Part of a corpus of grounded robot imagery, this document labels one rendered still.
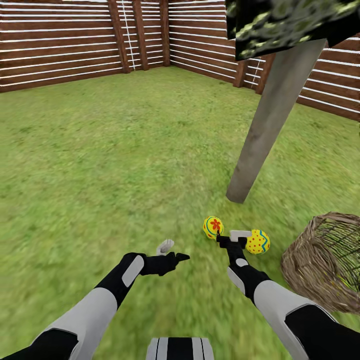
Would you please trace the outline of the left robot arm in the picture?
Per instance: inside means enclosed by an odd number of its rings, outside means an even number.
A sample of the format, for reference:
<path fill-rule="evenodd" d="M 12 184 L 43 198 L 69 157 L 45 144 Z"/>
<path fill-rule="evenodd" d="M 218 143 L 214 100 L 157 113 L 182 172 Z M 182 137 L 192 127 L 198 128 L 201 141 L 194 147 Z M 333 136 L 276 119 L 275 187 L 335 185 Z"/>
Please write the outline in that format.
<path fill-rule="evenodd" d="M 110 322 L 123 303 L 136 277 L 164 276 L 189 255 L 171 251 L 165 240 L 155 256 L 130 252 L 78 304 L 48 325 L 26 348 L 0 360 L 92 360 Z"/>

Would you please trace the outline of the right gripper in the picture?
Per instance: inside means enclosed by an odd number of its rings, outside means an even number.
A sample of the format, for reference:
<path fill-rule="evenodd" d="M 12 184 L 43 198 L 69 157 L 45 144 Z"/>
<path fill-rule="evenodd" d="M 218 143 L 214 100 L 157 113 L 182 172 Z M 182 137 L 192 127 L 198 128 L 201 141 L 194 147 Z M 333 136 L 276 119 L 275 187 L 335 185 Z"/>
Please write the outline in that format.
<path fill-rule="evenodd" d="M 219 242 L 219 246 L 221 248 L 227 249 L 227 252 L 229 252 L 233 248 L 237 248 L 243 251 L 246 248 L 247 242 L 245 237 L 238 237 L 238 242 L 236 242 L 231 241 L 229 236 L 220 235 L 220 233 L 218 233 L 218 235 L 216 236 L 216 241 Z"/>

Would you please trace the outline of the wicker basket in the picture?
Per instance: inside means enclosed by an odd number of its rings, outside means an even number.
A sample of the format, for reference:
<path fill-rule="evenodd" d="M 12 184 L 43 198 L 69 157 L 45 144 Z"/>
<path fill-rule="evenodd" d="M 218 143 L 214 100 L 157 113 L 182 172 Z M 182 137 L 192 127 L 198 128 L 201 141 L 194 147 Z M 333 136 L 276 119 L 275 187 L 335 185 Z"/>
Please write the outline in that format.
<path fill-rule="evenodd" d="M 341 242 L 348 245 L 351 241 L 359 245 L 360 241 L 352 238 L 353 235 L 360 235 L 358 225 L 360 216 L 339 212 L 319 214 L 308 222 L 306 229 L 284 252 L 280 263 L 282 276 L 293 293 L 317 303 L 328 312 L 360 316 L 360 292 L 343 282 L 349 278 L 339 260 L 343 259 L 341 262 L 347 266 L 348 274 L 356 279 L 352 284 L 355 288 L 360 287 L 360 277 L 344 260 L 347 256 L 345 253 L 338 253 L 336 257 L 330 250 Z M 350 232 L 331 243 L 328 235 L 338 227 Z"/>

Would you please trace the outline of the easter egg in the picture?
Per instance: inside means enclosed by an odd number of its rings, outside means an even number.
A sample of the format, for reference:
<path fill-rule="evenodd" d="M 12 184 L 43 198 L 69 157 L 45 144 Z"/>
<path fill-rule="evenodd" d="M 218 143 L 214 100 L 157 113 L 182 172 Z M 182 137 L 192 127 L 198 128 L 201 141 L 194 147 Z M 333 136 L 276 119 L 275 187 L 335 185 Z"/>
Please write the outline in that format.
<path fill-rule="evenodd" d="M 268 235 L 258 229 L 251 230 L 252 236 L 246 238 L 246 249 L 255 255 L 264 254 L 271 246 Z"/>
<path fill-rule="evenodd" d="M 219 218 L 217 218 L 215 216 L 208 217 L 204 221 L 202 228 L 203 228 L 204 234 L 210 240 L 216 241 L 218 233 L 221 236 L 224 235 L 224 230 L 225 230 L 224 224 Z"/>

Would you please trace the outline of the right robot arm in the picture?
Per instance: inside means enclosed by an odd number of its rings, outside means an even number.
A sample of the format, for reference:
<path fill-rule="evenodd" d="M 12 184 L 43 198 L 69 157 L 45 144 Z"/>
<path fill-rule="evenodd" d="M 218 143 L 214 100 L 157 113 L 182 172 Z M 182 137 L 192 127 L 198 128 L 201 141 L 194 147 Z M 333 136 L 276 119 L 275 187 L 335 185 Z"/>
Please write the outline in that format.
<path fill-rule="evenodd" d="M 250 266 L 243 250 L 251 230 L 231 230 L 216 241 L 227 249 L 229 279 L 257 307 L 293 360 L 360 360 L 360 333 L 340 324 L 316 302 Z"/>

